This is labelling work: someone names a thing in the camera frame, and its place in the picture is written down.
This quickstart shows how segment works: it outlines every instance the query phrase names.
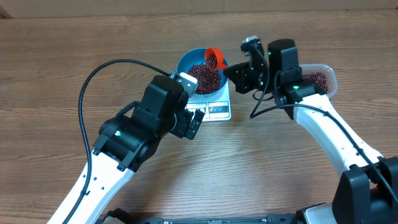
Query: red cup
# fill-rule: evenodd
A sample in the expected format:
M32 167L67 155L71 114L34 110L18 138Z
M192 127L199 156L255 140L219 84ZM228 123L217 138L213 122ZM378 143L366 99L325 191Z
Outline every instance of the red cup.
M221 53L221 50L216 48L216 47L210 47L207 48L205 51L205 61L206 58L209 57L211 54L215 54L216 55L216 59L217 59L217 66L215 68L210 68L211 70L216 70L216 69L226 69L228 68L228 66L224 65L224 57L223 57L223 53Z

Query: blue bowl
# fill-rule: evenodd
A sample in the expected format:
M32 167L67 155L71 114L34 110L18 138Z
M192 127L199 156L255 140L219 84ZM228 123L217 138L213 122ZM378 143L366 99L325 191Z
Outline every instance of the blue bowl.
M189 52L187 52L182 58L180 59L180 62L177 65L177 73L185 72L187 73L189 68L192 67L192 65L199 65L201 63L206 64L205 62L205 51L207 48L198 48L198 49L193 49ZM218 70L221 75L221 85L220 89L222 89L225 86L225 83L227 82L228 78L224 75L223 71L221 69ZM194 93L193 95L195 97L211 97L216 95L220 89L215 91L214 93L209 93L209 94L196 94Z

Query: white scale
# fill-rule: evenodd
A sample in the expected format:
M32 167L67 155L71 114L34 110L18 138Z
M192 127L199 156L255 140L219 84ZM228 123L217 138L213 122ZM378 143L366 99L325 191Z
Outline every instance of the white scale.
M230 120L231 101L229 100L228 81L214 96L202 98L193 95L189 98L188 104L185 108L191 112L195 112L197 109L204 112L205 117L202 122Z

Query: wooden table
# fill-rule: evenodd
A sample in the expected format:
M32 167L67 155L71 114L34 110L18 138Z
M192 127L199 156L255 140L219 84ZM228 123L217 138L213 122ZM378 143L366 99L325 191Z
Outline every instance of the wooden table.
M398 155L398 13L313 11L0 21L0 223L45 223L85 162L78 94L99 64L133 58L176 69L190 49L216 46L246 61L241 41L295 39L300 63L334 68L332 101L386 157ZM151 70L118 64L89 84L89 141L140 100ZM333 199L338 176L320 147L283 111L256 119L256 102L230 85L231 121L202 124L193 141L168 135L109 203L145 216L253 217ZM264 102L261 108L273 102Z

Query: transparent container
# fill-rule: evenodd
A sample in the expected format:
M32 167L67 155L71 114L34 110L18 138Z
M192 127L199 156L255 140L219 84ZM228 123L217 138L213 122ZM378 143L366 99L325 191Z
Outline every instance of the transparent container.
M337 79L336 74L333 69L324 64L305 64L300 65L302 68L303 75L307 75L313 72L321 72L326 75L326 79L328 80L328 91L329 93L326 94L329 98L331 98L337 92Z

